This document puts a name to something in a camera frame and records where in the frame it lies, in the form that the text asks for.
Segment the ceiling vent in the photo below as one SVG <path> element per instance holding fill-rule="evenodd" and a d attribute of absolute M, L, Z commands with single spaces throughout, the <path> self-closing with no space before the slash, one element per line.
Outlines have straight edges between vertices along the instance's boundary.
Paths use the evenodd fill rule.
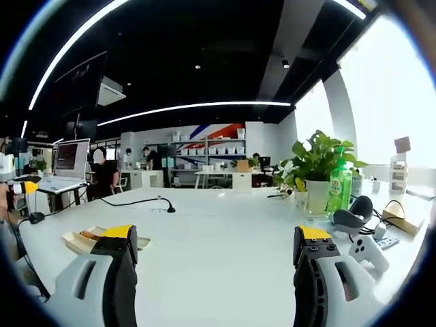
<path fill-rule="evenodd" d="M 113 104 L 114 102 L 124 98 L 125 95 L 123 94 L 123 87 L 110 78 L 103 76 L 98 95 L 98 104 L 100 106 L 107 106 L 108 104 Z"/>

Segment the black ceiling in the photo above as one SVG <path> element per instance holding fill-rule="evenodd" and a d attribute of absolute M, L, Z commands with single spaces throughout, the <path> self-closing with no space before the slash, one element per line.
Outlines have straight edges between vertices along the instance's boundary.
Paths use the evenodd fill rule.
<path fill-rule="evenodd" d="M 83 118 L 99 121 L 168 106 L 262 99 L 260 87 L 268 60 L 285 54 L 273 49 L 279 25 L 285 19 L 293 20 L 293 15 L 305 13 L 291 12 L 289 17 L 281 18 L 282 8 L 289 1 L 302 0 L 263 0 L 255 5 L 249 0 L 130 0 L 87 31 L 51 78 L 107 50 L 104 75 L 123 85 L 127 98 L 83 113 Z M 34 1 L 26 10 L 12 13 L 16 24 L 8 29 L 11 33 L 5 50 L 12 46 L 18 31 L 42 2 Z M 48 132 L 50 141 L 63 136 L 65 121 L 71 117 L 59 117 L 54 112 L 48 118 L 42 114 L 43 104 L 38 102 L 32 112 L 27 108 L 51 58 L 78 26 L 108 2 L 69 1 L 38 33 L 14 74 L 5 99 L 13 108 L 8 124 L 14 128 L 13 134 L 19 135 L 22 122 L 28 119 L 28 138 L 40 130 Z M 315 23 L 309 27 L 298 56 L 291 58 L 291 68 L 285 72 L 283 82 L 280 80 L 278 91 L 264 100 L 295 103 L 316 80 L 334 69 L 335 59 L 371 20 L 355 19 L 330 0 L 314 13 Z M 282 42 L 293 42 L 286 35 L 280 37 Z M 269 107 L 259 111 L 251 106 L 235 106 L 175 110 L 99 127 L 97 138 L 178 125 L 253 120 L 278 123 L 291 109 Z"/>

